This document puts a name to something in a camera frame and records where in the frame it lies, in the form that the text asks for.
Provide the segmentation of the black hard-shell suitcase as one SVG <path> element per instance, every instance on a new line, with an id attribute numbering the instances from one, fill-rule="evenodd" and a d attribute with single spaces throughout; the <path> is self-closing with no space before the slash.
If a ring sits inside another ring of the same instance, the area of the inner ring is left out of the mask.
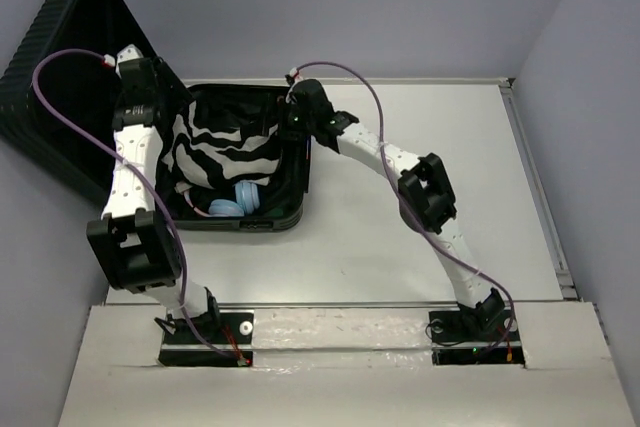
<path id="1" fill-rule="evenodd" d="M 130 44 L 146 57 L 158 57 L 124 0 L 45 0 L 1 78 L 2 136 L 98 207 L 108 199 L 114 160 L 47 111 L 32 88 L 32 75 L 46 56 L 76 49 L 76 54 L 65 54 L 42 69 L 41 91 L 60 114 L 113 145 L 112 119 L 123 104 L 121 82 L 92 55 L 115 55 Z M 197 213 L 216 198 L 234 199 L 231 184 L 215 190 L 195 187 L 185 198 L 176 190 L 178 176 L 159 163 L 156 189 L 176 225 L 197 231 L 294 227 L 302 218 L 309 187 L 311 145 L 303 138 L 278 137 L 268 145 L 280 164 L 259 189 L 259 208 L 242 219 Z"/>

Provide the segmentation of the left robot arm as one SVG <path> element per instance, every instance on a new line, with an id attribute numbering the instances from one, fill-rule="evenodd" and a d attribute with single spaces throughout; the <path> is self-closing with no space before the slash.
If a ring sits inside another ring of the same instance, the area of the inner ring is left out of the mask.
<path id="1" fill-rule="evenodd" d="M 167 324 L 187 328 L 209 342 L 221 330 L 221 314 L 210 290 L 192 282 L 186 255 L 168 208 L 156 189 L 163 150 L 162 118 L 184 86 L 159 58 L 128 46 L 112 60 L 122 85 L 113 119 L 114 158 L 109 197 L 86 233 L 108 283 L 115 290 L 150 297 L 168 311 Z"/>

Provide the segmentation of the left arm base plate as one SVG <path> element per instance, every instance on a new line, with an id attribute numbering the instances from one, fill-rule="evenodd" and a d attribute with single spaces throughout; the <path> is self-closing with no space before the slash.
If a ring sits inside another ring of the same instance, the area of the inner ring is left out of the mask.
<path id="1" fill-rule="evenodd" d="M 252 347 L 254 312 L 250 310 L 222 310 L 221 323 L 201 316 L 193 319 L 202 342 L 184 319 L 170 314 L 155 317 L 161 329 L 158 362 L 164 367 L 249 368 L 253 366 Z"/>

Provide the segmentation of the zebra print cloth pouch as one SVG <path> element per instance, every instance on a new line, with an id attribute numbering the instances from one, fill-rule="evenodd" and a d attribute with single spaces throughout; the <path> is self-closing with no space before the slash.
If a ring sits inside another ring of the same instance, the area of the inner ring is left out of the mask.
<path id="1" fill-rule="evenodd" d="M 282 163 L 278 120 L 266 105 L 193 100 L 175 115 L 160 162 L 177 182 L 209 190 L 269 185 Z"/>

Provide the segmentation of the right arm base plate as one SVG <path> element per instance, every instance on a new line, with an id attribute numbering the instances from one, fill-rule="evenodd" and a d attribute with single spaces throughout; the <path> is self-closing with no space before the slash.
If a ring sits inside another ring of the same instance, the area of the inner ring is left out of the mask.
<path id="1" fill-rule="evenodd" d="M 510 310 L 484 333 L 472 333 L 457 310 L 431 311 L 425 335 L 436 366 L 525 365 L 520 332 Z"/>

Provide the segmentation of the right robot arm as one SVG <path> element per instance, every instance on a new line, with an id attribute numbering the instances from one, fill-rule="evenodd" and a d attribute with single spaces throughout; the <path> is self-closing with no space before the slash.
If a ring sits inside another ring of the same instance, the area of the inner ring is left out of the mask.
<path id="1" fill-rule="evenodd" d="M 369 130 L 356 116 L 337 111 L 320 81 L 298 73 L 286 76 L 288 92 L 280 102 L 280 129 L 300 133 L 384 177 L 396 195 L 407 226 L 424 236 L 451 283 L 458 322 L 470 338 L 496 329 L 506 299 L 495 282 L 475 266 L 457 222 L 456 195 L 437 155 L 407 152 L 383 140 L 384 130 Z"/>

